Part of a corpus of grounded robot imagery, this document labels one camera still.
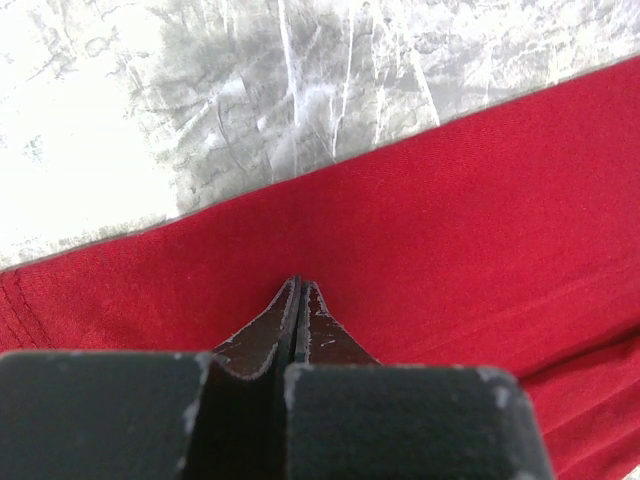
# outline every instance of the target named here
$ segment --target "scratched metal surface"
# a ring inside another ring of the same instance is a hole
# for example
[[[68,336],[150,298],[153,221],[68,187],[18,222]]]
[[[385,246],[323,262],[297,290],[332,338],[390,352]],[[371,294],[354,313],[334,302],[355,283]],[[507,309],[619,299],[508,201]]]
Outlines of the scratched metal surface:
[[[637,0],[0,0],[0,270],[638,51]]]

